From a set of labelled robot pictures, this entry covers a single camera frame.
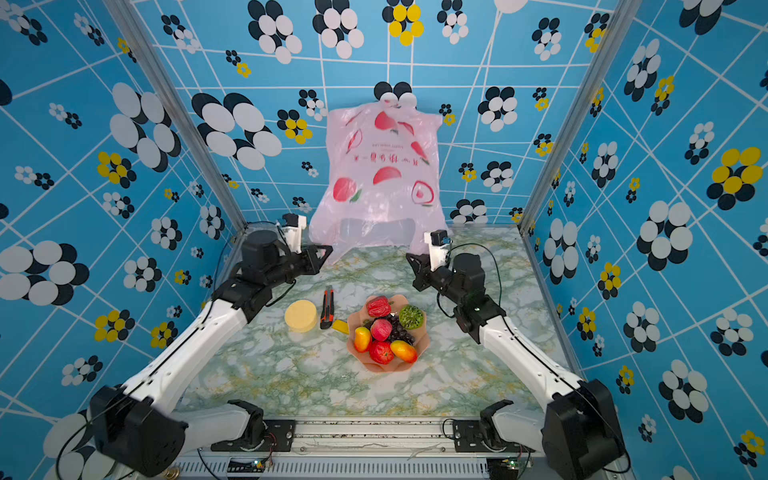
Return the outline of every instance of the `pink plastic bag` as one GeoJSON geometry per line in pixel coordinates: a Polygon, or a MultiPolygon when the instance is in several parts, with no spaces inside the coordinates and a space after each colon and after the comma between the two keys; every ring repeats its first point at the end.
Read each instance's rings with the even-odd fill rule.
{"type": "Polygon", "coordinates": [[[329,186],[310,222],[310,239],[333,245],[328,263],[354,247],[427,252],[424,232],[446,228],[438,189],[441,124],[440,115],[384,101],[329,113],[329,186]]]}

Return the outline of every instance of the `red apple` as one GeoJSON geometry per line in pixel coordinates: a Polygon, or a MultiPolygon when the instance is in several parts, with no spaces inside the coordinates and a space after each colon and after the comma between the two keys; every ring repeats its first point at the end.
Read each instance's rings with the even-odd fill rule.
{"type": "Polygon", "coordinates": [[[395,354],[389,347],[389,342],[374,342],[368,354],[371,356],[371,360],[382,365],[386,365],[395,358],[395,354]]]}
{"type": "Polygon", "coordinates": [[[378,319],[371,325],[371,335],[377,340],[388,339],[390,333],[392,333],[392,324],[388,320],[378,319]]]}

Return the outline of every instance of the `fruit bowl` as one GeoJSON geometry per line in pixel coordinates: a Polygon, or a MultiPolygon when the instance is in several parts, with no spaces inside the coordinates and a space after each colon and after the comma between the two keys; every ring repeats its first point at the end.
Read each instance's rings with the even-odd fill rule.
{"type": "MultiPolygon", "coordinates": [[[[374,298],[374,296],[369,296],[366,299],[366,304],[374,298]]],[[[408,305],[408,300],[403,295],[390,297],[389,301],[392,302],[392,313],[399,313],[404,306],[408,305]]],[[[421,358],[424,351],[429,347],[427,315],[424,310],[422,310],[422,314],[424,315],[424,324],[417,329],[408,330],[408,333],[413,335],[413,348],[416,349],[419,358],[421,358]]],[[[349,338],[346,341],[346,349],[349,350],[349,353],[352,353],[369,371],[374,373],[405,372],[410,369],[414,363],[408,363],[395,357],[390,363],[382,365],[374,362],[368,352],[361,353],[355,349],[355,329],[372,319],[373,318],[368,315],[368,310],[365,305],[363,305],[359,312],[355,312],[349,316],[346,321],[349,325],[349,338]]]]}

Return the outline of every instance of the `mango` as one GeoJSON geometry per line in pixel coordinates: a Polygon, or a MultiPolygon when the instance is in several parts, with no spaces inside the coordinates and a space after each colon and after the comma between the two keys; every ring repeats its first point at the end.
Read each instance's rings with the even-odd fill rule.
{"type": "Polygon", "coordinates": [[[395,340],[389,345],[389,348],[392,349],[392,353],[394,353],[397,358],[404,362],[414,363],[419,359],[419,354],[416,352],[416,349],[402,340],[395,340]]]}
{"type": "Polygon", "coordinates": [[[369,348],[371,348],[371,331],[364,326],[357,327],[355,329],[355,350],[363,353],[367,352],[369,348]]]}

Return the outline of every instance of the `red pepper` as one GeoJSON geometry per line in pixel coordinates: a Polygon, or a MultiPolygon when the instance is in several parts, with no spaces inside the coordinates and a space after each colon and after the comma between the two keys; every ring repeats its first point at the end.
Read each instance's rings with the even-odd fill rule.
{"type": "Polygon", "coordinates": [[[372,318],[387,316],[392,312],[387,297],[381,295],[368,302],[368,315],[372,318]]]}

